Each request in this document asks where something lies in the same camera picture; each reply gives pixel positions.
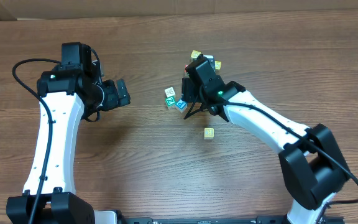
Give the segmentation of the yellow letter K block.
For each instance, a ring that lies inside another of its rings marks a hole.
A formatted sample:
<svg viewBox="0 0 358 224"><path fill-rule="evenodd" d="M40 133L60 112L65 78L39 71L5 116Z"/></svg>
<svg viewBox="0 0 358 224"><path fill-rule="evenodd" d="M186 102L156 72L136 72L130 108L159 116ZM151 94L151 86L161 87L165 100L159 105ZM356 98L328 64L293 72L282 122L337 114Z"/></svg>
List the yellow letter K block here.
<svg viewBox="0 0 358 224"><path fill-rule="evenodd" d="M205 128L204 129L204 139L214 139L214 129Z"/></svg>

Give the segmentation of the blue letter P block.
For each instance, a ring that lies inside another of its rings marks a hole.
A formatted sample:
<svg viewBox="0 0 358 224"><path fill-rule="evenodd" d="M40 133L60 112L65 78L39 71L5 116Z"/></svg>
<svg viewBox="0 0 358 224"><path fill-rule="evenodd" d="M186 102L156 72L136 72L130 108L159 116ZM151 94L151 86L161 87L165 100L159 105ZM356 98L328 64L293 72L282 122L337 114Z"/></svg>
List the blue letter P block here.
<svg viewBox="0 0 358 224"><path fill-rule="evenodd" d="M186 110L187 105L188 105L187 102L183 101L182 99L179 99L175 103L175 108L182 113L182 112L184 112Z"/></svg>

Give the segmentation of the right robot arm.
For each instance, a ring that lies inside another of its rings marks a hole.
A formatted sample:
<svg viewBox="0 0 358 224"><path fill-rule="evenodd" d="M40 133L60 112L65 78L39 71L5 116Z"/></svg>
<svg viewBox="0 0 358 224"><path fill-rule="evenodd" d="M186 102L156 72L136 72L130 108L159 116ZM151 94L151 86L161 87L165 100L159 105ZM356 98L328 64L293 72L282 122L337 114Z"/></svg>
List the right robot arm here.
<svg viewBox="0 0 358 224"><path fill-rule="evenodd" d="M321 223L334 196L350 179L350 170L330 129L294 122L259 102L237 82L224 83L211 57L199 55L185 67L182 98L201 110L236 124L278 155L293 198L284 223Z"/></svg>

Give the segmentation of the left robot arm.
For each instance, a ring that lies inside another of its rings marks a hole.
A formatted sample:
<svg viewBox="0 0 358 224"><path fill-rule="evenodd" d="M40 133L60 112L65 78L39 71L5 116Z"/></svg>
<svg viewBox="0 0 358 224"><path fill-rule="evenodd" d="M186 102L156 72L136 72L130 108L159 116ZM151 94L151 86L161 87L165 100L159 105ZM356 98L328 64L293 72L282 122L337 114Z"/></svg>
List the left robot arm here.
<svg viewBox="0 0 358 224"><path fill-rule="evenodd" d="M114 210L98 211L76 195L78 127L92 113L130 103L124 80L101 81L80 69L45 71L37 82L40 126L32 169L21 196L9 197L12 223L119 223Z"/></svg>

